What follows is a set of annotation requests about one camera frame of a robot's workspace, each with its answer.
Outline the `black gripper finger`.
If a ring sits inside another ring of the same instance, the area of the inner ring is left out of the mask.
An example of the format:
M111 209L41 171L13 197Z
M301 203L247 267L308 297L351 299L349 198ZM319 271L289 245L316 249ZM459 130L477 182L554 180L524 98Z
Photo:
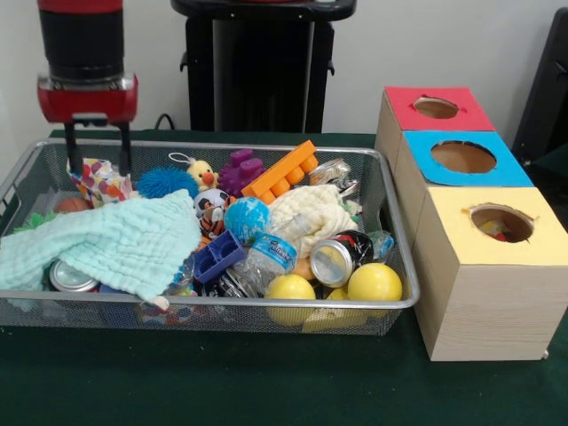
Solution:
M81 176L83 174L83 157L76 142L75 125L72 122L65 123L64 133L70 171Z
M121 176L128 176L131 170L130 124L128 122L120 123L118 129L121 133L119 173Z

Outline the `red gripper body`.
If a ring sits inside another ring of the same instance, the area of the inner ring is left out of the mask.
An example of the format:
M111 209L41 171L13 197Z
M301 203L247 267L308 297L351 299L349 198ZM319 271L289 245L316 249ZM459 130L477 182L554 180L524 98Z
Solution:
M134 74L83 84L39 75L36 88L43 116L50 123L121 124L132 122L138 110Z

